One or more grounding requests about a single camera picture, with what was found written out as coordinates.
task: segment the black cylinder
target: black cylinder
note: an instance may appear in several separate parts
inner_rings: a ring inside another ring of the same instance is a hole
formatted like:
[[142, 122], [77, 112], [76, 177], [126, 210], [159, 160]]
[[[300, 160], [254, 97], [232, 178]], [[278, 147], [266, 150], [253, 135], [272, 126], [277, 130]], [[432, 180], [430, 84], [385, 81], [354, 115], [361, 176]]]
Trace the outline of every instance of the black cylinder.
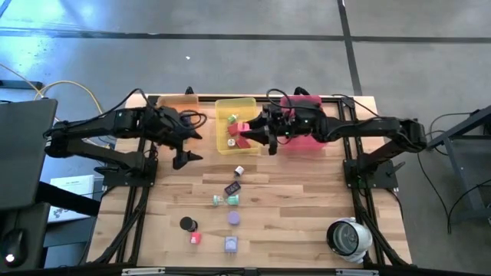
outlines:
[[194, 232], [198, 229], [198, 222], [190, 217], [182, 218], [179, 225], [182, 230], [186, 230], [188, 232]]

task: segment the yellow cable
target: yellow cable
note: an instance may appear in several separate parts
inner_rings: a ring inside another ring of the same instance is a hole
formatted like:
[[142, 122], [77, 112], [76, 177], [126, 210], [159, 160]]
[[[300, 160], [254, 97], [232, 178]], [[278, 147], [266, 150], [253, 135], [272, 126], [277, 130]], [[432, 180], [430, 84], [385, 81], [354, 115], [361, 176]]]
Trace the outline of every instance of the yellow cable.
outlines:
[[2, 66], [3, 68], [7, 69], [8, 71], [11, 71], [13, 74], [17, 75], [18, 77], [20, 77], [23, 81], [25, 81], [27, 84], [29, 84], [32, 89], [34, 89], [36, 91], [36, 96], [34, 97], [34, 100], [37, 100], [38, 99], [38, 96], [39, 97], [44, 97], [44, 95], [46, 94], [46, 92], [48, 92], [48, 90], [50, 88], [52, 88], [53, 86], [57, 85], [57, 84], [73, 84], [73, 85], [76, 85], [80, 88], [82, 88], [85, 92], [87, 92], [91, 97], [92, 97], [92, 100], [94, 101], [97, 109], [99, 110], [99, 113], [102, 114], [103, 111], [102, 111], [102, 108], [101, 108], [101, 105], [99, 104], [99, 101], [97, 100], [97, 98], [94, 96], [94, 94], [92, 93], [92, 91], [90, 91], [88, 88], [86, 88], [85, 86], [83, 86], [82, 84], [79, 84], [77, 82], [74, 82], [74, 81], [71, 81], [71, 80], [60, 80], [60, 81], [56, 81], [52, 84], [48, 84], [47, 86], [43, 87], [41, 90], [39, 90], [38, 88], [36, 88], [34, 86], [34, 84], [31, 83], [31, 81], [29, 81], [28, 79], [26, 79], [25, 77], [23, 77], [22, 75], [20, 75], [19, 73], [13, 71], [12, 69], [10, 69], [9, 67], [5, 66], [4, 64], [1, 64], [0, 63], [0, 66]]
[[[92, 93], [92, 92], [91, 92], [91, 91], [90, 91], [88, 88], [86, 88], [85, 86], [83, 86], [82, 84], [76, 83], [76, 82], [71, 81], [71, 80], [63, 80], [63, 81], [62, 81], [62, 80], [60, 80], [60, 81], [56, 81], [56, 82], [54, 82], [54, 83], [52, 83], [52, 84], [49, 84], [49, 85], [47, 85], [46, 87], [43, 87], [41, 90], [39, 90], [38, 88], [36, 88], [36, 86], [34, 86], [34, 84], [32, 84], [32, 83], [31, 83], [31, 81], [29, 81], [28, 79], [26, 79], [24, 76], [20, 75], [19, 73], [17, 73], [17, 72], [15, 72], [15, 71], [13, 71], [11, 68], [9, 68], [9, 67], [5, 66], [4, 64], [1, 64], [1, 63], [0, 63], [0, 67], [3, 67], [3, 68], [5, 68], [6, 70], [8, 70], [8, 71], [12, 72], [12, 73], [13, 73], [13, 74], [15, 74], [17, 77], [20, 77], [20, 78], [21, 78], [23, 81], [25, 81], [27, 84], [29, 84], [29, 85], [32, 87], [32, 89], [34, 89], [34, 90], [36, 91], [36, 96], [34, 97], [34, 99], [35, 99], [35, 100], [38, 98], [38, 96], [40, 96], [40, 97], [42, 98], [42, 97], [44, 96], [43, 92], [44, 92], [44, 93], [46, 93], [46, 92], [49, 90], [49, 88], [53, 87], [54, 85], [57, 85], [57, 84], [73, 84], [73, 85], [77, 85], [77, 86], [79, 86], [80, 88], [84, 89], [84, 90], [85, 90], [87, 93], [89, 93], [89, 94], [90, 94], [90, 96], [92, 97], [92, 100], [94, 100], [94, 102], [95, 102], [95, 104], [96, 104], [96, 106], [97, 106], [97, 108], [98, 108], [99, 112], [100, 112], [100, 113], [103, 113], [103, 112], [102, 112], [102, 109], [101, 109], [101, 106], [99, 105], [99, 102], [97, 101], [97, 99], [96, 99], [96, 97], [94, 96], [94, 94], [93, 94], [93, 93]], [[60, 121], [60, 119], [58, 119], [56, 116], [54, 117], [54, 119], [55, 119], [57, 122], [59, 122], [59, 121]], [[91, 144], [93, 144], [93, 145], [96, 145], [96, 146], [101, 146], [101, 145], [99, 145], [99, 144], [95, 143], [95, 142], [94, 142], [94, 141], [92, 141], [92, 140], [89, 140], [89, 139], [83, 139], [83, 140], [84, 140], [84, 141], [86, 141], [86, 142], [89, 142], [89, 143], [91, 143]]]
[[63, 80], [63, 81], [62, 80], [59, 80], [59, 81], [56, 81], [56, 82], [54, 82], [52, 84], [49, 84], [49, 85], [43, 87], [39, 91], [39, 93], [36, 93], [36, 96], [34, 97], [34, 100], [37, 100], [38, 99], [38, 96], [43, 97], [48, 92], [48, 90], [50, 88], [52, 88], [53, 86], [55, 86], [57, 84], [73, 84], [73, 85], [76, 85], [76, 86], [82, 88], [85, 92], [87, 92], [92, 97], [92, 100], [94, 101], [97, 109], [99, 110], [99, 113], [100, 114], [103, 113], [102, 108], [101, 108], [99, 102], [97, 101], [97, 98], [94, 96], [94, 94], [88, 88], [86, 88], [85, 86], [83, 86], [82, 84], [79, 84], [79, 83], [74, 82], [74, 81], [71, 81], [71, 80]]

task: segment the purple cylinder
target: purple cylinder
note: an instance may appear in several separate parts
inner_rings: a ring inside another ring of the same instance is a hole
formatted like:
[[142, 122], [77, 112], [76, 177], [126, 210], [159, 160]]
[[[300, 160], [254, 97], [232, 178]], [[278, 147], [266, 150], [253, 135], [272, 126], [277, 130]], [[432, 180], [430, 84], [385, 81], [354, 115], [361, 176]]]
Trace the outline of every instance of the purple cylinder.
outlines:
[[231, 225], [238, 225], [240, 223], [240, 217], [238, 212], [231, 211], [229, 213], [229, 223]]

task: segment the purple cube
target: purple cube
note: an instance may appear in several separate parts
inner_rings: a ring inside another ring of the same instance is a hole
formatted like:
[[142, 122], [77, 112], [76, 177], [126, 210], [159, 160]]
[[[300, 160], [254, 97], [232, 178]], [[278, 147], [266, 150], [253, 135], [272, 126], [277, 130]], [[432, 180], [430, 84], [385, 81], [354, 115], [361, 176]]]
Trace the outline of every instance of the purple cube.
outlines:
[[236, 236], [225, 237], [225, 252], [226, 253], [237, 253], [237, 245], [239, 245], [239, 240]]

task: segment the small toy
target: small toy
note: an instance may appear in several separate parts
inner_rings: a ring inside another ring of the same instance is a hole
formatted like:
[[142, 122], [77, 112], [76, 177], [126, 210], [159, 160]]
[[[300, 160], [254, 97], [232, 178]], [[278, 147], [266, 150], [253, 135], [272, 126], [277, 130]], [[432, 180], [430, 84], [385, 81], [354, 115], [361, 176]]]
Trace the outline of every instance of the small toy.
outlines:
[[225, 188], [225, 192], [227, 193], [228, 196], [233, 195], [235, 192], [240, 190], [240, 184], [238, 181], [234, 181], [232, 184], [228, 185]]
[[238, 225], [240, 223], [240, 217], [238, 212], [231, 211], [229, 213], [229, 223], [231, 225]]
[[182, 230], [186, 230], [188, 232], [194, 232], [198, 229], [198, 222], [196, 222], [190, 217], [182, 218], [179, 225]]
[[227, 130], [229, 131], [230, 136], [236, 136], [242, 131], [250, 130], [250, 128], [248, 123], [233, 123], [227, 127]]
[[238, 205], [239, 204], [239, 195], [232, 195], [227, 198], [227, 203], [229, 205]]
[[235, 123], [237, 121], [237, 118], [239, 118], [239, 115], [232, 114], [227, 120], [229, 121], [229, 123]]
[[235, 136], [239, 134], [239, 123], [231, 124], [227, 127], [227, 130], [229, 131], [230, 136]]
[[229, 139], [227, 141], [227, 145], [229, 145], [230, 147], [233, 147], [236, 145], [236, 141], [234, 139]]
[[218, 205], [222, 205], [222, 204], [225, 204], [225, 200], [223, 199], [222, 196], [220, 195], [214, 195], [213, 196], [213, 206], [218, 206]]
[[194, 245], [198, 245], [199, 242], [201, 242], [201, 233], [198, 232], [191, 233], [191, 239], [189, 240], [189, 242]]
[[242, 168], [241, 166], [238, 166], [237, 169], [234, 171], [236, 177], [242, 176], [243, 173], [244, 173], [244, 168]]
[[239, 240], [236, 236], [225, 237], [225, 252], [227, 253], [237, 253], [237, 245]]
[[239, 146], [239, 148], [241, 149], [248, 149], [251, 147], [251, 144], [249, 142], [247, 142], [247, 139], [240, 136], [237, 140], [236, 140], [236, 144], [237, 146]]

